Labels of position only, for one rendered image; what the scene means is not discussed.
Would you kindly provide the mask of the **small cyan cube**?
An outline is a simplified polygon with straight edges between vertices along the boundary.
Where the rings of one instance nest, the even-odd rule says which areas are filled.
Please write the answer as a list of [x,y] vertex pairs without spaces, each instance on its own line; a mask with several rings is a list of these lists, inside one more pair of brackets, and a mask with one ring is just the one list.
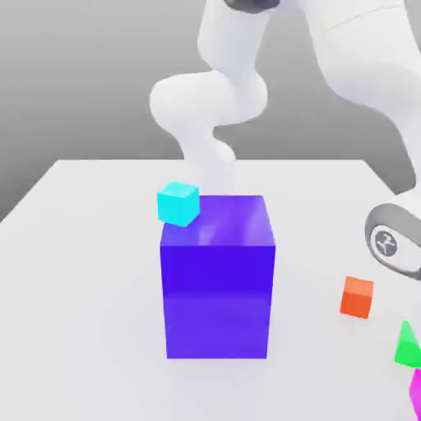
[[157,192],[158,220],[187,227],[200,214],[197,186],[171,182]]

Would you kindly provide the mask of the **small orange cube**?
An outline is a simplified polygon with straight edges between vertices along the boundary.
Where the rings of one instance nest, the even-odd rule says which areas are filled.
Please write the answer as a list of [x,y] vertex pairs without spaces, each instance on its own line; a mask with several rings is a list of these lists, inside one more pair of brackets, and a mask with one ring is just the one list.
[[372,281],[346,276],[340,312],[345,315],[368,319],[373,290],[374,283]]

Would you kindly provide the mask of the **small green cube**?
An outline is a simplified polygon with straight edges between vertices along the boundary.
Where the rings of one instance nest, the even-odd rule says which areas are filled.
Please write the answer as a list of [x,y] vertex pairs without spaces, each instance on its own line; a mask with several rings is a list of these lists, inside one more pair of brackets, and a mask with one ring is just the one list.
[[395,362],[411,368],[421,368],[421,348],[410,323],[401,323],[397,340]]

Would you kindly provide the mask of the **small magenta cube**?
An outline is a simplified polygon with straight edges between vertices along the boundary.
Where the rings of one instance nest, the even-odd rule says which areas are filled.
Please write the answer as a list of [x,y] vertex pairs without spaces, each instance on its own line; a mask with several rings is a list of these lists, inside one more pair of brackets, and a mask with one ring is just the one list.
[[409,397],[417,417],[421,421],[421,368],[416,368],[409,385]]

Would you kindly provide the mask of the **large purple box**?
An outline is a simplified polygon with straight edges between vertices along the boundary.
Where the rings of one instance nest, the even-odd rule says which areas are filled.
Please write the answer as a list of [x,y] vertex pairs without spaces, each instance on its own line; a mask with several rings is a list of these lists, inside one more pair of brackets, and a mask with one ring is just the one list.
[[160,240],[170,359],[264,359],[275,239],[263,197],[202,196],[186,227]]

